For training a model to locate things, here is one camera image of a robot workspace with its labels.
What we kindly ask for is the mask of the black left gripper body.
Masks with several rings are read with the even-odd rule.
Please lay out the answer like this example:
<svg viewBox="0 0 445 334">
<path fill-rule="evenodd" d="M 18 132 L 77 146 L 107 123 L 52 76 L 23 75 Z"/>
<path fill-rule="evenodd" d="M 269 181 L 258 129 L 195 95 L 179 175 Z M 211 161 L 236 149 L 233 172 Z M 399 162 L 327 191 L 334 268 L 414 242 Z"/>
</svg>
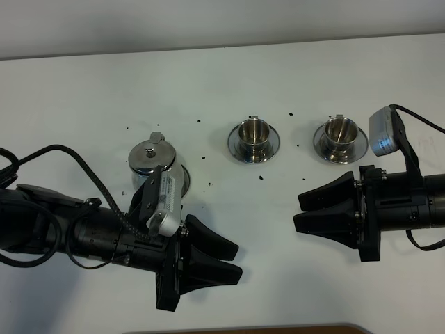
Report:
<svg viewBox="0 0 445 334">
<path fill-rule="evenodd" d="M 157 236 L 145 241 L 119 228 L 113 237 L 111 262 L 155 273 L 156 308 L 174 311 L 185 293 L 188 247 L 188 230 L 184 225 L 172 237 Z"/>
</svg>

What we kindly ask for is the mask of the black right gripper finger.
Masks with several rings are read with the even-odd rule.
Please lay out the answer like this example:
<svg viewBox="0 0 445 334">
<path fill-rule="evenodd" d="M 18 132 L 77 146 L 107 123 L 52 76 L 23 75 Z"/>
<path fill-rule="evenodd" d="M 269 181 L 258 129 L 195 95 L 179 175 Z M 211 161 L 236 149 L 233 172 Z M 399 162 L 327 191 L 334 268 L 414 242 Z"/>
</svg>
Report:
<svg viewBox="0 0 445 334">
<path fill-rule="evenodd" d="M 357 218 L 353 205 L 335 205 L 325 209 L 296 214 L 296 232 L 326 238 L 351 249 L 357 249 Z"/>
<path fill-rule="evenodd" d="M 349 171 L 334 181 L 320 186 L 316 189 L 301 193 L 298 196 L 300 208 L 304 212 L 315 212 L 321 210 L 352 210 L 359 211 L 360 188 L 354 173 Z"/>
</svg>

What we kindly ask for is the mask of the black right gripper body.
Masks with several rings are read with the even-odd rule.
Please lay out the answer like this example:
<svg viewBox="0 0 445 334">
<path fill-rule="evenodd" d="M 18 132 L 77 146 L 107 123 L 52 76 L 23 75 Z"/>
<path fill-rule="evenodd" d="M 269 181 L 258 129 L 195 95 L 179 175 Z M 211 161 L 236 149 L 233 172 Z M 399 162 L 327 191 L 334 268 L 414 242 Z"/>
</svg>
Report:
<svg viewBox="0 0 445 334">
<path fill-rule="evenodd" d="M 411 230 L 423 223 L 423 190 L 411 185 L 408 173 L 387 174 L 373 165 L 359 168 L 364 222 L 360 260 L 380 260 L 381 232 Z"/>
</svg>

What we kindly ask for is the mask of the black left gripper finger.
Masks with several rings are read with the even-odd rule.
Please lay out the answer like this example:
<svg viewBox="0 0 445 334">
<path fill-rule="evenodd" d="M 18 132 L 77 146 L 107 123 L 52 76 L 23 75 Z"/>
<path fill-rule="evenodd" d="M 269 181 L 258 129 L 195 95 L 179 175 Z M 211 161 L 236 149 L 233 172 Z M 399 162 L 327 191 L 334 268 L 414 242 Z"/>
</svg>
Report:
<svg viewBox="0 0 445 334">
<path fill-rule="evenodd" d="M 241 267 L 211 257 L 194 246 L 191 246 L 183 257 L 181 264 L 179 270 L 181 295 L 208 287 L 237 285 L 243 275 Z"/>
<path fill-rule="evenodd" d="M 196 216 L 188 214 L 185 226 L 186 239 L 199 251 L 217 260 L 233 261 L 236 257 L 239 246 L 209 229 Z"/>
</svg>

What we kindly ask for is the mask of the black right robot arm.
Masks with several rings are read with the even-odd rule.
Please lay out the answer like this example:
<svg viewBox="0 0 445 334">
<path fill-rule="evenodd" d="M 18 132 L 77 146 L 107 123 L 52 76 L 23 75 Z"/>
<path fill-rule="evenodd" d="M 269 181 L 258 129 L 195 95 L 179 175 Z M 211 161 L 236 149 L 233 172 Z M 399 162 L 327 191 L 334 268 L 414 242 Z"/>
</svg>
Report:
<svg viewBox="0 0 445 334">
<path fill-rule="evenodd" d="M 380 260 L 383 231 L 444 227 L 444 175 L 386 174 L 373 165 L 347 172 L 329 184 L 298 196 L 297 232 L 336 241 L 359 252 L 361 261 Z"/>
</svg>

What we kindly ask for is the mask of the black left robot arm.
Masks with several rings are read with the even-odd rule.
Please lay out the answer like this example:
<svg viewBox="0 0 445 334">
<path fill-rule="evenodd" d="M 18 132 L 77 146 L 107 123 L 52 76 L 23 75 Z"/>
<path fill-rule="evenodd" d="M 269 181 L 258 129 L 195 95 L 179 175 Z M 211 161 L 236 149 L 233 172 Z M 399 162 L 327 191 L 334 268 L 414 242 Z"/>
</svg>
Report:
<svg viewBox="0 0 445 334">
<path fill-rule="evenodd" d="M 54 253 L 99 260 L 156 274 L 156 306 L 175 311 L 182 295 L 238 284 L 243 270 L 232 264 L 238 245 L 189 214 L 173 237 L 135 238 L 99 198 L 80 200 L 21 184 L 1 190 L 1 249 L 34 254 L 26 263 L 5 256 L 12 267 L 34 267 Z"/>
</svg>

